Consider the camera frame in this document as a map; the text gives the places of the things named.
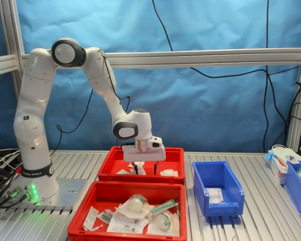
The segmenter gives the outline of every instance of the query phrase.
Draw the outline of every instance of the blue backdrop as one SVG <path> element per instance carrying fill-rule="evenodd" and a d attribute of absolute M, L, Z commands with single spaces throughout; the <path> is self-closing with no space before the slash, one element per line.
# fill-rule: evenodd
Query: blue backdrop
<path fill-rule="evenodd" d="M 266 0 L 155 2 L 176 51 L 265 47 Z M 34 48 L 49 49 L 61 37 L 105 52 L 170 50 L 151 0 L 17 3 L 26 53 Z M 269 21 L 270 48 L 301 47 L 301 1 L 270 1 Z M 269 72 L 292 67 L 270 66 Z M 217 76 L 258 68 L 265 66 L 198 69 Z M 166 146 L 186 151 L 262 152 L 265 73 L 223 79 L 209 79 L 189 68 L 115 69 L 114 74 L 118 95 L 131 95 L 128 111 L 138 107 L 149 110 L 153 134 L 162 137 Z M 283 116 L 287 116 L 294 97 L 297 74 L 295 69 L 271 76 Z M 268 87 L 269 148 L 284 124 Z M 56 124 L 64 131 L 74 129 L 84 114 L 90 91 L 82 70 L 57 71 L 45 117 L 51 149 L 60 136 Z M 0 147 L 8 147 L 16 142 L 12 126 L 4 120 L 13 119 L 15 104 L 2 99 L 10 104 L 0 108 Z M 94 93 L 82 125 L 74 133 L 63 135 L 60 149 L 106 150 L 114 145 L 110 114 L 103 99 Z"/>

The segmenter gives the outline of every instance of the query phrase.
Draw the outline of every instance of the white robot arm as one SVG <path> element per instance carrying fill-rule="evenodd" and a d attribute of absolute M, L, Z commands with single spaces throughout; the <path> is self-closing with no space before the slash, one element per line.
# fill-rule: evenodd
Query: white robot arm
<path fill-rule="evenodd" d="M 94 91 L 107 104 L 115 137 L 119 140 L 135 139 L 134 145 L 123 146 L 124 161 L 165 160 L 161 138 L 152 135 L 148 111 L 134 109 L 126 114 L 123 110 L 116 94 L 115 77 L 104 52 L 96 47 L 83 49 L 76 41 L 63 38 L 57 40 L 50 50 L 34 49 L 28 57 L 14 122 L 23 169 L 21 175 L 12 181 L 11 190 L 17 187 L 29 190 L 29 202 L 46 199 L 58 191 L 44 127 L 44 114 L 58 66 L 80 66 Z"/>

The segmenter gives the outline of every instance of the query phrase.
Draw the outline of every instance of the slotted metal surface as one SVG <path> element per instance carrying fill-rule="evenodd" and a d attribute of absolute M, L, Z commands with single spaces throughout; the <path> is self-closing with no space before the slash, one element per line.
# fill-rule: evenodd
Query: slotted metal surface
<path fill-rule="evenodd" d="M 58 151 L 52 156 L 59 178 L 98 180 L 107 151 Z M 287 191 L 276 183 L 261 154 L 185 152 L 188 240 L 301 241 L 301 215 Z M 205 218 L 193 192 L 193 161 L 225 160 L 245 191 L 244 214 L 238 218 Z M 0 240 L 67 240 L 74 211 L 9 208 L 0 210 Z"/>

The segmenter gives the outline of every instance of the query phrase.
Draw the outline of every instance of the green led light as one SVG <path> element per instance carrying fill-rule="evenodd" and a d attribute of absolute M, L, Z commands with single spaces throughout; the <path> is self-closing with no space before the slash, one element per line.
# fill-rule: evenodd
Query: green led light
<path fill-rule="evenodd" d="M 33 192 L 33 194 L 35 196 L 35 198 L 32 201 L 37 201 L 39 199 L 39 196 L 37 194 L 36 187 L 35 187 L 35 185 L 33 183 L 31 184 L 31 187 L 32 187 L 32 192 Z"/>

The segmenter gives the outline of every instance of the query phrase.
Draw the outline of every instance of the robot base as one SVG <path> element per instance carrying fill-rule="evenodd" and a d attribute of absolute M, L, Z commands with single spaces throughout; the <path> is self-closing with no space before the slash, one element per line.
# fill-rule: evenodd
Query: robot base
<path fill-rule="evenodd" d="M 53 196 L 39 201 L 36 205 L 22 202 L 14 207 L 33 209 L 72 210 L 79 201 L 79 196 L 84 190 L 87 179 L 56 178 L 59 190 Z"/>

